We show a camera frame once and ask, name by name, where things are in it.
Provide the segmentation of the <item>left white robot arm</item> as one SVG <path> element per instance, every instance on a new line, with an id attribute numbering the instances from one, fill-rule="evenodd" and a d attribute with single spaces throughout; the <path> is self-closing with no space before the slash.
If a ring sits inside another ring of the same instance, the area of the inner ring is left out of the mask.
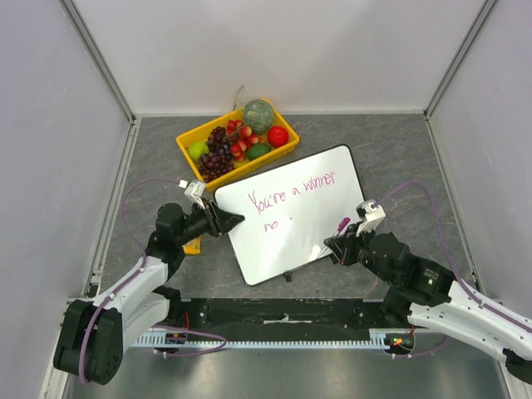
<path id="1" fill-rule="evenodd" d="M 244 220 L 208 200 L 193 204 L 190 214 L 175 203 L 162 205 L 137 264 L 103 293 L 67 306 L 54 368 L 83 383 L 106 385 L 143 333 L 157 323 L 173 327 L 180 322 L 183 308 L 160 290 L 184 261 L 184 245 L 203 234 L 225 235 Z"/>

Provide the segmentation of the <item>white marker with pink cap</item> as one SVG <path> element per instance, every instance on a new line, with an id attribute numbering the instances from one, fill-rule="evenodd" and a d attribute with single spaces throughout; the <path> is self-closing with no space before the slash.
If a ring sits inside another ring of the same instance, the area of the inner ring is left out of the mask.
<path id="1" fill-rule="evenodd" d="M 339 236 L 340 233 L 349 225 L 350 221 L 351 219 L 349 217 L 344 217 L 338 224 L 335 232 L 332 234 L 332 238 L 336 238 L 337 236 Z M 327 250 L 328 250 L 327 245 L 323 244 L 320 252 L 318 253 L 318 259 L 321 258 Z"/>

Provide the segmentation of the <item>white whiteboard black frame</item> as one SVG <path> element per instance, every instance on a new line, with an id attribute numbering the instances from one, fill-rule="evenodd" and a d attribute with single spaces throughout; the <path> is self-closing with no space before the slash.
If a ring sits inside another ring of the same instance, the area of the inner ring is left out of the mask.
<path id="1" fill-rule="evenodd" d="M 254 286 L 328 255 L 323 241 L 359 220 L 364 195 L 351 149 L 336 145 L 218 188 L 214 200 L 244 217 L 229 239 Z"/>

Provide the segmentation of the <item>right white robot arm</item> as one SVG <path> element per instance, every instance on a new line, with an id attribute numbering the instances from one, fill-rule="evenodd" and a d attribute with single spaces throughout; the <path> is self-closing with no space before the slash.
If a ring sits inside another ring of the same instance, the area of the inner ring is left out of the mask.
<path id="1" fill-rule="evenodd" d="M 413 254 L 392 233 L 345 233 L 324 240 L 332 260 L 361 264 L 387 283 L 382 321 L 428 328 L 502 362 L 513 377 L 531 382 L 531 320 L 487 298 L 448 269 Z"/>

